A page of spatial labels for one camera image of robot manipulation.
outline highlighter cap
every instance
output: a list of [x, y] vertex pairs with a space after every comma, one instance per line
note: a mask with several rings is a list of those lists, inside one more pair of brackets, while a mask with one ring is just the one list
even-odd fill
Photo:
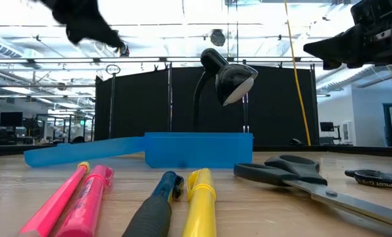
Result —
[[114, 175], [114, 170], [110, 167], [106, 167], [105, 165], [97, 165], [91, 171], [91, 174], [86, 178], [85, 182], [91, 177], [99, 177], [104, 180], [104, 184], [106, 187], [111, 186], [112, 177]]
[[214, 200], [216, 200], [214, 180], [209, 169], [204, 168], [191, 173], [189, 178], [187, 178], [185, 185], [189, 200], [191, 200], [193, 194], [200, 188], [208, 189], [214, 196]]

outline office desk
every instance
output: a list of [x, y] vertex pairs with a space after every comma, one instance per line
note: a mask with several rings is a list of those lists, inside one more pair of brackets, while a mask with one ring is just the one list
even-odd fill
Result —
[[[278, 153], [255, 153], [262, 163]], [[290, 153], [321, 163], [321, 174], [337, 192], [392, 208], [392, 190], [357, 184], [345, 169], [379, 169], [392, 172], [392, 158], [337, 153]], [[131, 217], [165, 170], [150, 169], [143, 155], [91, 161], [115, 169], [111, 189], [103, 196], [97, 236], [121, 236]], [[76, 164], [42, 169], [27, 167], [22, 156], [0, 157], [0, 237], [14, 236], [51, 194], [73, 173]], [[187, 177], [190, 170], [175, 170]], [[388, 228], [335, 211], [294, 188], [277, 188], [234, 177], [231, 170], [213, 170], [218, 236], [392, 236]], [[55, 229], [62, 224], [67, 210]], [[170, 236], [181, 236], [187, 217], [186, 195], [172, 205]]]

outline yellow highlighter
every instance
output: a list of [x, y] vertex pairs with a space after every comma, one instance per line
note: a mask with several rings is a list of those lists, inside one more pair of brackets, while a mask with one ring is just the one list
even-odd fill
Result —
[[216, 194], [210, 170], [191, 173], [185, 184], [190, 208], [183, 237], [216, 237]]

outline lamp arm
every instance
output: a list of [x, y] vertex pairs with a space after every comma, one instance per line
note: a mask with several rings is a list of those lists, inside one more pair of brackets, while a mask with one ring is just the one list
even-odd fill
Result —
[[201, 78], [199, 79], [199, 82], [196, 85], [195, 93], [193, 94], [193, 131], [198, 132], [199, 130], [199, 102], [201, 100], [201, 94], [202, 90], [209, 80], [209, 78], [212, 78], [212, 75], [203, 72]]

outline yellow cable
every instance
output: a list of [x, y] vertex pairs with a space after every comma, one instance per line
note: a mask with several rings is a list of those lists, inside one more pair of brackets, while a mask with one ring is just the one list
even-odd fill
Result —
[[308, 125], [307, 125], [306, 112], [304, 110], [303, 97], [301, 96], [300, 85], [299, 85], [299, 77], [298, 77], [298, 74], [297, 74], [297, 67], [295, 66], [295, 56], [294, 56], [293, 40], [292, 40], [292, 37], [291, 37], [291, 27], [289, 26], [288, 4], [287, 4], [287, 0], [283, 0], [283, 2], [285, 3], [285, 12], [287, 13], [287, 26], [288, 26], [288, 34], [289, 34], [289, 44], [291, 46], [291, 54], [293, 56], [295, 85], [297, 86], [297, 92], [299, 94], [299, 99], [300, 99], [300, 104], [301, 104], [301, 111], [303, 112], [303, 120], [304, 120], [304, 127], [306, 129], [307, 144], [308, 144], [308, 146], [311, 146], [312, 144], [310, 142], [310, 134], [308, 132]]

